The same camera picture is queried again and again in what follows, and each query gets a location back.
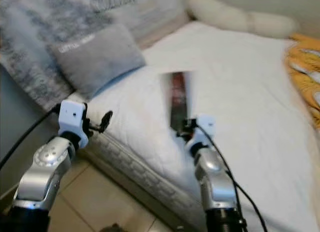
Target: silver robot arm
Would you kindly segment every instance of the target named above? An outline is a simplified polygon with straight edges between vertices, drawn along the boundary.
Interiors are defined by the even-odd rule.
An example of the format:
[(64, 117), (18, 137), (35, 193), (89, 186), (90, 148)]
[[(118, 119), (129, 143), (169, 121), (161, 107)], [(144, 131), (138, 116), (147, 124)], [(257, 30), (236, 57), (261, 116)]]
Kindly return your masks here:
[(208, 232), (241, 232), (246, 221), (237, 210), (234, 183), (226, 173), (227, 168), (218, 152), (203, 131), (209, 137), (214, 135), (212, 117), (201, 115), (185, 120), (183, 130), (178, 136), (186, 141), (185, 149), (194, 158), (194, 172), (201, 189)]
[(59, 111), (58, 136), (41, 146), (33, 156), (31, 167), (22, 176), (8, 216), (0, 217), (2, 231), (47, 231), (48, 215), (63, 175), (71, 168), (78, 148), (84, 148), (90, 130), (104, 132), (112, 116), (109, 111), (101, 125), (91, 125), (86, 118), (87, 105), (63, 100)]
[(31, 167), (22, 176), (13, 198), (13, 207), (49, 211), (63, 175), (71, 168), (76, 150), (88, 143), (84, 132), (87, 107), (63, 100), (59, 113), (59, 136), (40, 147)]

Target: beige floor tile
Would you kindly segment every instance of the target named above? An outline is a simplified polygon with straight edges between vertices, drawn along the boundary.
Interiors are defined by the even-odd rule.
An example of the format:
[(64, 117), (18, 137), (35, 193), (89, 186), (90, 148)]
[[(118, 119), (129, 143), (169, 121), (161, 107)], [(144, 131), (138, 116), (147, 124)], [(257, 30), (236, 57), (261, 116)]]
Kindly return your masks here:
[(168, 226), (156, 219), (148, 232), (173, 232)]
[(89, 163), (84, 159), (75, 157), (72, 161), (71, 169), (63, 176), (59, 192), (63, 191), (81, 172), (83, 172)]
[(129, 232), (147, 232), (155, 218), (91, 166), (61, 194), (96, 231), (116, 222)]
[(50, 211), (50, 225), (48, 232), (92, 232), (93, 230), (67, 205), (67, 203), (57, 196)]

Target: yellow blanket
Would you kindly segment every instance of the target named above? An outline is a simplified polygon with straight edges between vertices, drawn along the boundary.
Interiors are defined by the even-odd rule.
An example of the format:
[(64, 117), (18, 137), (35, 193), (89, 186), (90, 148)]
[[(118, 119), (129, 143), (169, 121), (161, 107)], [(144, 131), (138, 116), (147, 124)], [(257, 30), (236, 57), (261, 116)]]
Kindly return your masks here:
[(320, 129), (320, 40), (301, 34), (291, 38), (297, 43), (288, 50), (285, 65)]

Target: mattress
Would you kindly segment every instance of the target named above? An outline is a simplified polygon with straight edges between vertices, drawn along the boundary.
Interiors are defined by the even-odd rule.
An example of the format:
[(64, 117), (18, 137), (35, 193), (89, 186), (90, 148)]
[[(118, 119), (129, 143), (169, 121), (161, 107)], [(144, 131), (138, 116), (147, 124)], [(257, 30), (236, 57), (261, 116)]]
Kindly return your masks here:
[[(203, 229), (193, 159), (169, 127), (161, 79), (163, 73), (191, 71), (190, 114), (215, 118), (214, 140), (269, 231), (318, 231), (319, 150), (310, 116), (283, 67), (288, 46), (287, 40), (189, 23), (144, 50), (147, 66), (114, 80), (88, 102), (87, 115), (96, 123), (113, 110), (107, 132), (93, 138), (95, 153)], [(83, 101), (77, 93), (69, 98)], [(241, 203), (249, 231), (261, 231), (249, 202)]]

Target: gray cushion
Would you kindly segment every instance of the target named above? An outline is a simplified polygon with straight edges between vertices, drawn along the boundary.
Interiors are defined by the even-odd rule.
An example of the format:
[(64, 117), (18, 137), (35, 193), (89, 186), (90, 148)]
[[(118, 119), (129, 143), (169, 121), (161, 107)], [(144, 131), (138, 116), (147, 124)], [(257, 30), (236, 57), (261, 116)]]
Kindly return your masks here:
[(86, 99), (113, 78), (145, 65), (131, 34), (118, 23), (53, 46), (52, 51), (66, 78)]

